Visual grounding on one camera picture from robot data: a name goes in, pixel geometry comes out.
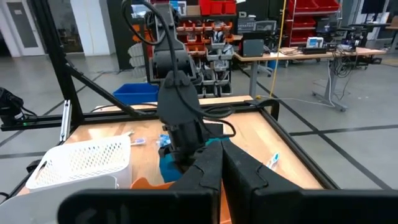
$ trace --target wooden table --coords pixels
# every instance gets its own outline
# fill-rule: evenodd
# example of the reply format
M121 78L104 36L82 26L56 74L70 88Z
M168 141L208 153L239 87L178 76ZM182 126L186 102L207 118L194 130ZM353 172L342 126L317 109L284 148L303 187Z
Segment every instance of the wooden table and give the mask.
M333 54L331 52L328 52L326 54L313 54L313 55L304 55L300 52L296 52L297 48L296 47L282 47L279 52L279 60L304 60L304 59L315 59L315 58L333 58ZM366 49L362 47L357 47L356 52L352 53L345 53L344 56L367 56L367 55L380 55L380 54L385 54L386 52L383 50L373 50L373 49ZM251 74L250 74L250 87L249 87L249 95L252 96L253 98L256 97L256 86L257 86L257 72L258 72L258 62L263 62L263 61L268 61L268 60L276 60L277 59L277 53L271 53L271 54L263 54L262 57L242 57L237 53L234 53L234 57L237 58L241 62L251 62ZM319 93L316 93L313 91L313 95L322 100L325 104L328 104L330 106L335 107L336 109L340 111L345 111L348 107L345 105L342 105L338 101L329 101L329 95L333 96L333 93L335 92L335 86L336 86L336 75L334 74L333 69L330 70L330 78L328 79L328 84L325 94L321 95Z
M235 101L251 100L250 96L235 96L228 98L201 99L201 104L227 103ZM150 106L134 106L134 108L150 108ZM98 111L112 111L118 108L104 108ZM244 149L257 160L266 164L277 152L280 160L276 172L289 179L293 183L305 189L321 189L321 184L316 180L307 167L290 150L288 145L276 133L271 125L258 112L232 114L225 120L231 122L237 134L231 138L237 146ZM159 120L133 121L109 124L94 124L79 126L68 138L65 144L100 139L116 136L134 130L131 136L134 138L146 138L144 146L131 147L132 179L133 181L145 177L150 184L163 184L164 180L159 170L159 147L156 141L160 134L166 134L162 130L162 123ZM229 127L224 126L225 133L231 133ZM29 193L23 188L19 195Z
M398 48L398 40L397 40L398 16L394 16L394 18L392 18L391 26L386 27L386 29L394 31L394 36L392 37L391 48L390 48L389 52L390 53L395 53L395 52L397 52L397 48Z

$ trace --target red storage bin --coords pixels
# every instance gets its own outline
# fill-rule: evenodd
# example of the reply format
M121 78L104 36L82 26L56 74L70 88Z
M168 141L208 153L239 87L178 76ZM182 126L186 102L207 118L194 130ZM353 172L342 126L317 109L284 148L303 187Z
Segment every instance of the red storage bin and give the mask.
M316 12L318 11L318 5L313 0L296 0L296 11L295 12ZM289 0L289 12L294 12L294 0Z
M302 42L299 44L304 44L307 42L309 37L315 37L315 33L313 31L295 31L292 34L292 39L290 41L291 44L295 45L297 42Z
M200 14L203 16L210 15L210 0L199 0Z
M337 11L340 7L335 0L314 0L314 2L319 6L320 12Z
M226 1L224 4L224 14L235 14L236 13L236 2Z
M316 24L312 17L296 17L293 22L293 28L314 27Z
M223 13L223 1L211 1L210 2L210 14L221 15Z

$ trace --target black cable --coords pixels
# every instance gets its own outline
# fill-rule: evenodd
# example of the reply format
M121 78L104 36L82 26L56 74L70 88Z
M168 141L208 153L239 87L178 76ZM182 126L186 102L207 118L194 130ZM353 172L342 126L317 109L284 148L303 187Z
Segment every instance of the black cable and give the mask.
M35 116L35 117L37 117L37 114L36 114L36 113L34 113L33 111L30 111L30 110L28 110L28 109L24 108L23 106L22 106L21 108L22 108L24 111L26 111L26 112L30 113L30 114L28 114L28 115L31 115L31 116Z
M226 124L232 129L232 134L222 134L220 136L217 136L214 133L212 133L209 129L206 128L206 130L208 132L210 132L212 135L214 135L212 138L231 138L231 137L234 137L236 135L235 127L228 121L225 121L225 120L222 120L222 119L218 119L218 118L203 118L203 119L205 119L207 121L213 121L213 122L219 122L219 123Z
M5 196L6 198L9 198L9 197L10 197L10 195L9 195L9 194L7 194L7 193L4 193L4 192L0 192L0 195L2 195L2 196Z
M172 60L172 66L173 66L173 75L174 75L174 79L177 79L177 72L178 72L178 68L177 68L177 57L176 57L176 55L175 55L174 44L173 44L173 41L172 41L172 36L170 35L169 29L168 29L168 25L167 25L165 19L164 19L164 18L162 17L162 15L160 14L160 12L159 12L152 4L150 4L150 3L148 3L148 2L145 2L145 1L143 1L143 0L141 0L141 3L142 3L143 5L145 5L148 9L150 9L150 10L155 14L155 16L158 18L158 20L159 20L160 23L162 24L162 26L165 28L165 29L164 29L164 32L165 32L164 35L166 36L167 42L168 42L168 44L169 44L170 58L171 58L171 60ZM221 122L221 123L227 124L228 126L230 126L230 127L234 130L234 127L233 127L233 125L232 125L231 123L225 122L225 121L219 119L219 118L225 118L225 117L227 117L227 116L233 114L233 111L229 111L229 112L227 112L227 113L225 113L225 114L218 114L218 115L209 114L209 113L200 111L200 110L194 108L193 106L191 106L191 105L186 101L186 99L182 96L181 91L180 91L180 88L179 88L178 86L175 86L175 90L176 90L176 92L177 92L178 97L181 99L182 103L183 103L191 112L195 113L196 115L203 116L203 119L211 119L212 121L215 121L215 122Z
M353 75L350 75L350 76L348 77L348 80L347 80L347 82L346 82L346 85L344 86L344 89L343 89L343 94L342 94L342 96L341 96L340 98L338 98L338 100L342 100L342 99L343 99L343 97L344 97L344 95L345 95L345 92L346 92L347 85L348 85L349 80L351 79L352 76L353 76Z
M154 103L138 103L138 104L135 104L135 105L146 105L146 106L155 106L155 107L157 107L157 105L154 104ZM103 109L103 108L109 108L109 107L114 107L114 106L115 106L115 105L100 106L100 107L97 107L97 108L91 110L90 113L92 113L92 112L94 112L94 111L97 111L97 110L100 110L100 109Z
M142 36L134 29L133 25L130 23L129 19L127 18L126 11L127 11L127 9L129 9L129 7L130 7L130 5L128 4L128 0L123 0L123 2L122 2L122 17L123 17L123 20L125 21L125 23L127 24L127 26L129 27L130 31L131 31L134 35L136 35L136 36L138 37L138 39L140 39L142 42L144 42L144 43L146 43L146 44L153 45L153 46L159 45L159 44L163 41L165 35L162 35L162 36L160 37L160 39L157 40L156 42L148 41L148 40L146 40L144 37L142 37Z

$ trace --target concrete floor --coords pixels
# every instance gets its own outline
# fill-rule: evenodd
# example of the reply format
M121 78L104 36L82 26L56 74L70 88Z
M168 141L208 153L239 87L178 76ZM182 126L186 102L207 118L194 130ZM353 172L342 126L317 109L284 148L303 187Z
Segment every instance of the concrete floor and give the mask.
M139 82L131 72L115 73L114 57L70 55L87 77L109 92L123 83ZM0 58L0 85L25 101L37 114L60 114L63 97L46 57ZM371 65L352 73L342 102L345 113L321 105L283 100L279 122L322 169L344 189L398 189L395 178L398 152L397 68ZM280 68L275 94L317 102L312 90L325 91L326 62L306 61ZM233 73L234 95L247 95L249 78ZM259 75L258 95L268 95L271 78ZM346 80L338 80L341 94ZM108 105L102 97L75 82L83 111ZM0 192L10 192L27 174L25 167L58 143L60 128L0 133Z

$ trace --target blue cloth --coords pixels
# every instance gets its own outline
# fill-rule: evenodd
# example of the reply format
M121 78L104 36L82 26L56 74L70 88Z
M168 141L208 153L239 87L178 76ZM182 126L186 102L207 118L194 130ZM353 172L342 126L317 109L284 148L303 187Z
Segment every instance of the blue cloth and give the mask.
M160 147L170 144L170 138L169 138L168 135L161 134L159 137L160 137L160 139L159 139L159 146ZM208 146L210 143L212 143L214 141L222 141L222 140L228 140L228 139L229 138L209 139L206 142L206 146ZM182 176L180 171L178 171L177 168L175 168L174 160L173 160L171 154L167 154L164 158L160 158L159 168L160 168L160 174L162 175L165 183L177 181Z

